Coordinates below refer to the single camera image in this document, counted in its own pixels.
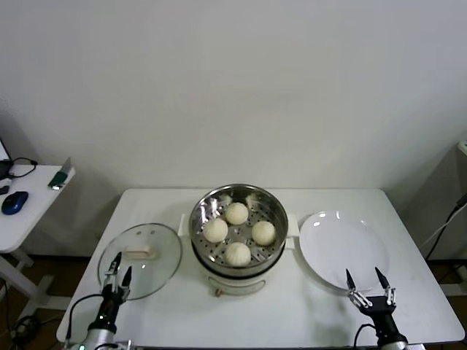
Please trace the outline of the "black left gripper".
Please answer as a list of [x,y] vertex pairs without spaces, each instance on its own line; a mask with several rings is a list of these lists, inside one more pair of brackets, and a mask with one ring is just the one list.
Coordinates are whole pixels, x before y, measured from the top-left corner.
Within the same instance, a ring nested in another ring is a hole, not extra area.
[[103,300],[96,316],[97,327],[116,327],[116,318],[119,308],[130,293],[132,279],[132,267],[129,266],[121,283],[117,286],[117,273],[122,259],[122,252],[118,252],[111,262],[109,269],[104,274]]

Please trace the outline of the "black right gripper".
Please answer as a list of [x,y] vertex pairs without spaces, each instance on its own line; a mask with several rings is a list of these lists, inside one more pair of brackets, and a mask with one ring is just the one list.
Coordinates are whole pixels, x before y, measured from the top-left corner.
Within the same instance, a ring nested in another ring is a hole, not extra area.
[[395,288],[390,286],[386,276],[375,267],[377,278],[384,290],[384,296],[366,297],[357,290],[349,270],[346,270],[347,297],[358,308],[364,308],[364,314],[371,318],[378,338],[389,338],[396,333],[396,325],[392,317],[395,310]]

